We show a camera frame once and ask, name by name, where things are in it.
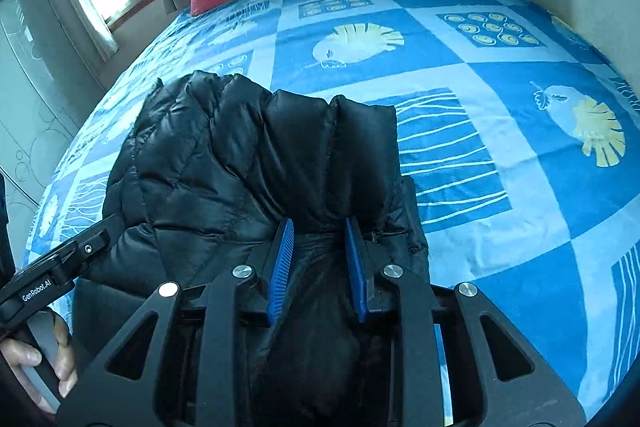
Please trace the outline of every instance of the blue bedspread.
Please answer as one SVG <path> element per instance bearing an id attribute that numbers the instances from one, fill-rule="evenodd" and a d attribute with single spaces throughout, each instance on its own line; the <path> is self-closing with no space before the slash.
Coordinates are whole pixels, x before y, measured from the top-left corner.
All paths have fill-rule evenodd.
<path id="1" fill-rule="evenodd" d="M 182 13 L 62 158 L 28 262 L 100 219 L 156 78 L 395 105 L 431 280 L 475 281 L 592 416 L 639 350 L 640 102 L 606 58 L 527 0 L 235 0 Z M 70 298 L 56 303 L 69 319 Z"/>

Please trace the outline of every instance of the bed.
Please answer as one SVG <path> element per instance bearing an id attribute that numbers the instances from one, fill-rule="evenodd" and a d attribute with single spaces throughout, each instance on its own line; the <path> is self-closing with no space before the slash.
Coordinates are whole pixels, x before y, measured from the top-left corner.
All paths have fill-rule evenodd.
<path id="1" fill-rule="evenodd" d="M 233 0 L 183 12 L 97 105 L 46 188 L 25 263 L 101 218 L 156 78 L 394 105 L 431 282 L 475 282 L 593 416 L 640 345 L 640 101 L 528 0 Z M 72 296 L 54 305 L 70 318 Z"/>

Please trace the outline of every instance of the handle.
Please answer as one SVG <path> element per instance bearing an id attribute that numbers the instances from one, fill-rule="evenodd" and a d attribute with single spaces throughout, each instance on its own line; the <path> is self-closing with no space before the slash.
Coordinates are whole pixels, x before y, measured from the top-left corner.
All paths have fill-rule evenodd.
<path id="1" fill-rule="evenodd" d="M 444 418 L 442 399 L 429 399 L 442 396 L 432 314 L 435 296 L 431 286 L 418 275 L 398 265 L 389 265 L 379 277 L 380 282 L 398 292 L 400 337 L 397 348 L 402 373 L 395 377 L 399 377 L 397 384 L 402 397 L 401 425 L 435 425 L 434 418 L 439 421 Z"/>
<path id="2" fill-rule="evenodd" d="M 39 350 L 42 362 L 36 367 L 21 366 L 24 374 L 46 400 L 54 412 L 58 411 L 62 397 L 60 396 L 60 381 L 53 370 L 52 364 L 58 352 L 58 341 L 53 336 L 53 315 L 48 311 L 41 311 L 33 315 L 25 326 L 18 328 L 14 339 Z"/>

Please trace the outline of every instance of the quilted fabric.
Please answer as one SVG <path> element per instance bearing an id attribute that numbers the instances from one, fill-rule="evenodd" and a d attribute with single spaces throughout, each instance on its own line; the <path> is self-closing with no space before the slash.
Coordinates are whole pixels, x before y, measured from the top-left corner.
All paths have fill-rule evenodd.
<path id="1" fill-rule="evenodd" d="M 271 94 L 239 74 L 158 82 L 111 171 L 103 214 L 122 216 L 127 230 L 78 281 L 76 341 L 95 356 L 163 282 L 212 281 L 289 217 L 286 311 L 247 342 L 256 425 L 339 425 L 356 407 L 370 412 L 388 378 L 367 404 L 354 395 L 388 367 L 389 341 L 353 310 L 345 219 L 356 216 L 390 261 L 428 280 L 415 188 L 400 174 L 396 140 L 393 107 Z"/>

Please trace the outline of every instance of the yellow shell print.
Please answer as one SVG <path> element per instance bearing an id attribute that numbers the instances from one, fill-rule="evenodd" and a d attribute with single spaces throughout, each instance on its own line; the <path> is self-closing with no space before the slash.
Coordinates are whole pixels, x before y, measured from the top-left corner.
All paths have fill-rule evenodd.
<path id="1" fill-rule="evenodd" d="M 583 140 L 584 155 L 590 156 L 594 150 L 598 167 L 618 165 L 618 156 L 625 155 L 625 134 L 609 106 L 587 96 L 574 107 L 574 115 L 574 136 Z"/>
<path id="2" fill-rule="evenodd" d="M 590 47 L 589 44 L 561 18 L 552 15 L 551 23 L 553 24 L 556 31 L 560 33 L 565 39 L 567 39 L 571 44 L 576 44 L 583 49 L 588 49 Z"/>
<path id="3" fill-rule="evenodd" d="M 404 45 L 402 33 L 374 23 L 336 26 L 313 50 L 323 68 L 344 68 Z"/>

